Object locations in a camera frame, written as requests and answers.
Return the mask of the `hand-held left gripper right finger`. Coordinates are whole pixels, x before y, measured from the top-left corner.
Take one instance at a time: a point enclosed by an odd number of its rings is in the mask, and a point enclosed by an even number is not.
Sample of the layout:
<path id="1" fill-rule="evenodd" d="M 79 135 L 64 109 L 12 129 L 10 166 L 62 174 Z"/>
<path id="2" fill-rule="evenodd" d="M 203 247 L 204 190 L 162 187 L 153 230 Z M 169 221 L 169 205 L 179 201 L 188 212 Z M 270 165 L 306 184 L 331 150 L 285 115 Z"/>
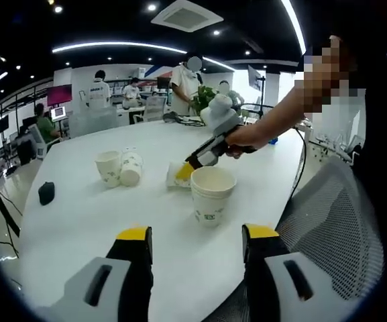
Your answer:
<path id="1" fill-rule="evenodd" d="M 302 253 L 289 252 L 265 225 L 242 226 L 244 282 L 251 321 L 346 321 L 353 302 Z"/>

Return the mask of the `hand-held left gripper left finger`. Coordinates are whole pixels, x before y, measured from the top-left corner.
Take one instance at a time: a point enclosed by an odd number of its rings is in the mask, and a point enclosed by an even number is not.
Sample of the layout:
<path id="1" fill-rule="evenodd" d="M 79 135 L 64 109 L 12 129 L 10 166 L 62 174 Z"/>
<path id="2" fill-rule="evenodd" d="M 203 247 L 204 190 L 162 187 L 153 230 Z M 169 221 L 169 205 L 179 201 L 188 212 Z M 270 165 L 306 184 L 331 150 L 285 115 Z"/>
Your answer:
<path id="1" fill-rule="evenodd" d="M 152 228 L 123 230 L 104 258 L 92 259 L 58 301 L 36 313 L 42 321 L 147 321 L 152 264 Z"/>

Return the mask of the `person's right hand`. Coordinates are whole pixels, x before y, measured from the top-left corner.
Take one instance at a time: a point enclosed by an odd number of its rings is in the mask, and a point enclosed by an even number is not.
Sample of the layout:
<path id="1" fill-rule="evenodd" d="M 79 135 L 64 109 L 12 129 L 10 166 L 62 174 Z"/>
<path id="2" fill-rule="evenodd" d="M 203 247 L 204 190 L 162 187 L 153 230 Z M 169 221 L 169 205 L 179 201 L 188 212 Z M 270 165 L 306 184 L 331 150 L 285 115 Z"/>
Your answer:
<path id="1" fill-rule="evenodd" d="M 226 154 L 238 159 L 243 154 L 243 146 L 251 146 L 259 150 L 268 143 L 269 139 L 270 137 L 256 124 L 241 126 L 225 138 L 228 145 Z"/>

